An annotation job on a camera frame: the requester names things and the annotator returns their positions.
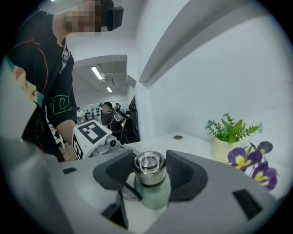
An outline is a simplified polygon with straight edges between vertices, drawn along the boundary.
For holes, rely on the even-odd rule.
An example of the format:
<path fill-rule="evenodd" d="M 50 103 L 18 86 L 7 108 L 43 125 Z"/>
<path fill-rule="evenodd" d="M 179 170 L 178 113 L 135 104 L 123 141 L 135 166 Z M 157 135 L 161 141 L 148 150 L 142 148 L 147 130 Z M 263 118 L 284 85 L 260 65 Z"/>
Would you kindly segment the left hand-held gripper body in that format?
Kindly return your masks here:
<path fill-rule="evenodd" d="M 73 128 L 72 146 L 77 159 L 84 160 L 115 152 L 121 143 L 111 130 L 97 121 L 88 121 Z"/>

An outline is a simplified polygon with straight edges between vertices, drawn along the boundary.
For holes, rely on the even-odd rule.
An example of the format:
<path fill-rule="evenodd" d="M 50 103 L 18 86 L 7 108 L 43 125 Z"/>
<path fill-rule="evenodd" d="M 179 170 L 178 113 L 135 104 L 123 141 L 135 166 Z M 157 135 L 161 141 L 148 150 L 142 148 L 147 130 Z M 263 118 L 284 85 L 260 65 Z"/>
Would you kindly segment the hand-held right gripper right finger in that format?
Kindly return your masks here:
<path fill-rule="evenodd" d="M 228 164 L 167 150 L 166 168 L 168 208 L 146 234 L 254 234 L 274 210 L 267 189 Z"/>

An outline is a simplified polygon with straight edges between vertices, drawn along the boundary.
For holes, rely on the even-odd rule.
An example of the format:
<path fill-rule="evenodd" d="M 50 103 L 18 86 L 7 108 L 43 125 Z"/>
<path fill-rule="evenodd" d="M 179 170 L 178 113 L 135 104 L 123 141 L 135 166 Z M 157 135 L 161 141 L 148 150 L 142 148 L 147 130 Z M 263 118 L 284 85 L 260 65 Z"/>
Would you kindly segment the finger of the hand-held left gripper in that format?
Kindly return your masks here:
<path fill-rule="evenodd" d="M 139 192 L 134 188 L 134 186 L 127 182 L 123 185 L 121 194 L 123 198 L 129 202 L 140 202 L 142 200 L 142 196 Z"/>

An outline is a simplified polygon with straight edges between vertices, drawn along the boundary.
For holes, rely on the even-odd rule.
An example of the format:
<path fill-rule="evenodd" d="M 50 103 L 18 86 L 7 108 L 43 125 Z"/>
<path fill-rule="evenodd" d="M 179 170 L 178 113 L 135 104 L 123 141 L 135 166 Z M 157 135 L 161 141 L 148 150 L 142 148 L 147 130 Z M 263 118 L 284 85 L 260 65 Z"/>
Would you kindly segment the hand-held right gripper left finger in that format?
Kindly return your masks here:
<path fill-rule="evenodd" d="M 48 159 L 50 183 L 68 224 L 61 234 L 136 234 L 128 214 L 137 202 L 125 200 L 123 185 L 130 183 L 134 153 L 120 149 L 84 160 L 59 163 Z"/>

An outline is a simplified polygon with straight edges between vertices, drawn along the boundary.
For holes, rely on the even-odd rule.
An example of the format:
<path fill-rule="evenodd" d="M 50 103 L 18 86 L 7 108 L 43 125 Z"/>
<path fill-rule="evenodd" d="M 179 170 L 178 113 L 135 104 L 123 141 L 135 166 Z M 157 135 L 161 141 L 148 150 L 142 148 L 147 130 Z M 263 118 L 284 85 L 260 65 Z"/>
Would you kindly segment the green metal bottle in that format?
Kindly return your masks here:
<path fill-rule="evenodd" d="M 142 185 L 138 179 L 134 179 L 134 189 L 142 197 L 141 203 L 144 207 L 151 210 L 159 210 L 166 207 L 171 193 L 171 184 L 169 176 L 157 186 L 147 187 Z"/>

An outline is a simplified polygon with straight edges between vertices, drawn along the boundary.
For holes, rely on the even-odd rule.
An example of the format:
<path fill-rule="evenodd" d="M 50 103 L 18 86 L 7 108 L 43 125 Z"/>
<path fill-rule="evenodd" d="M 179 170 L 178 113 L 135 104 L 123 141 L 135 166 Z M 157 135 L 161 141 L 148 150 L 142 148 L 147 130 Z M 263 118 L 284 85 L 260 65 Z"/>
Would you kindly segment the small metal cup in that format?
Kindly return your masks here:
<path fill-rule="evenodd" d="M 143 186 L 158 186 L 166 178 L 165 157 L 156 151 L 143 152 L 133 159 L 133 171 Z"/>

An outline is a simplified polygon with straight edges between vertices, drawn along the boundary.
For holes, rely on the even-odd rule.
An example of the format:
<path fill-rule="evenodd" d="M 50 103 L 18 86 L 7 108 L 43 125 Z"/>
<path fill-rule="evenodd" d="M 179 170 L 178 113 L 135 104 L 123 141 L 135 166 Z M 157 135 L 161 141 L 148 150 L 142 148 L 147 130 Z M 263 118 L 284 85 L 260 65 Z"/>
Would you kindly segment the person's left forearm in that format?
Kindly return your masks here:
<path fill-rule="evenodd" d="M 76 123 L 73 120 L 66 120 L 57 125 L 55 128 L 57 132 L 65 139 L 69 144 L 72 144 L 73 129 Z"/>

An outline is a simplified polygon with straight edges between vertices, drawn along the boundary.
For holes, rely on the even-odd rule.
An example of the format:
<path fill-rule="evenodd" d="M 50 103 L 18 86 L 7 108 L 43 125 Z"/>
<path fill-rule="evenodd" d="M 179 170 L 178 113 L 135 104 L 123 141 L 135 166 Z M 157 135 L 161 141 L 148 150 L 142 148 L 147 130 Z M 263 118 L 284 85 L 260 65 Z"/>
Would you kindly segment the black office chair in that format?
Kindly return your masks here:
<path fill-rule="evenodd" d="M 129 105 L 129 111 L 123 113 L 120 106 L 114 109 L 121 119 L 120 130 L 116 131 L 117 139 L 121 144 L 130 144 L 140 141 L 140 135 L 138 131 L 138 113 L 136 108 L 135 97 Z"/>

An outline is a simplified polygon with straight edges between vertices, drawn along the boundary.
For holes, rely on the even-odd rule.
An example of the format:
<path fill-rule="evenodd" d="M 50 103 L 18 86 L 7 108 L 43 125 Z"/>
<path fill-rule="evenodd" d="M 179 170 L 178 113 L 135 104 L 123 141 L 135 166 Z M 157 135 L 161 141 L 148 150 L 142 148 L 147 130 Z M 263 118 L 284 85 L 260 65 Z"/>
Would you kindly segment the purple pansy flower plant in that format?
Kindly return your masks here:
<path fill-rule="evenodd" d="M 268 191 L 275 189 L 277 185 L 277 170 L 269 166 L 265 155 L 273 150 L 273 144 L 263 141 L 255 146 L 250 143 L 249 147 L 237 147 L 228 153 L 228 163 L 242 172 L 252 168 L 249 177 L 265 187 Z"/>

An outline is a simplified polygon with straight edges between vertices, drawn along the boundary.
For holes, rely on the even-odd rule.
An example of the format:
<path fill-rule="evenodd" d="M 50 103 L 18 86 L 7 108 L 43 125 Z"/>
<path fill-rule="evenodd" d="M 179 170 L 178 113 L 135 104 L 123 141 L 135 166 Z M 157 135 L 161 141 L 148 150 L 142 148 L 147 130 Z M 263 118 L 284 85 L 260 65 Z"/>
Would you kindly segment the green plant in cream pot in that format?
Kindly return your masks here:
<path fill-rule="evenodd" d="M 211 155 L 217 160 L 227 161 L 228 153 L 241 146 L 241 140 L 252 134 L 263 131 L 263 123 L 248 126 L 243 120 L 237 122 L 227 112 L 221 122 L 208 120 L 205 129 L 213 135 Z"/>

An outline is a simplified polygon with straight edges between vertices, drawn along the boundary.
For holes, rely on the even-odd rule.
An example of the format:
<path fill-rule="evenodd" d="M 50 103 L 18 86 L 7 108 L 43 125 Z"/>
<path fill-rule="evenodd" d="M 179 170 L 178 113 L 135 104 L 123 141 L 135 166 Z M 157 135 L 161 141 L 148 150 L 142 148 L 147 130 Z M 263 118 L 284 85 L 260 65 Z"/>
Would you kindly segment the ceiling light tubes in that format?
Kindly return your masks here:
<path fill-rule="evenodd" d="M 92 66 L 91 70 L 93 71 L 93 73 L 96 75 L 96 77 L 98 78 L 98 80 L 100 82 L 104 82 L 104 78 L 101 76 L 101 74 L 99 73 L 98 69 L 96 68 L 96 66 Z M 106 85 L 104 85 L 107 89 L 108 92 L 112 93 L 113 91 L 111 90 L 110 87 L 107 87 Z"/>

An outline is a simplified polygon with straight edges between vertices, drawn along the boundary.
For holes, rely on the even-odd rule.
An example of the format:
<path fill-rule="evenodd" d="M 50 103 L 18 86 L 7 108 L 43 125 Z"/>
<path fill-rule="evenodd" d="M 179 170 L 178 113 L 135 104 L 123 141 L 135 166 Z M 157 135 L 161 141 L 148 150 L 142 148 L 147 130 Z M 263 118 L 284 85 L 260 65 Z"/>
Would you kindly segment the person's black printed t-shirt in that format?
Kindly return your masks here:
<path fill-rule="evenodd" d="M 66 44 L 57 44 L 52 19 L 53 15 L 45 11 L 32 13 L 15 33 L 7 57 L 15 81 L 37 105 L 22 139 L 63 162 L 49 125 L 55 128 L 66 120 L 77 121 L 72 88 L 74 59 Z"/>

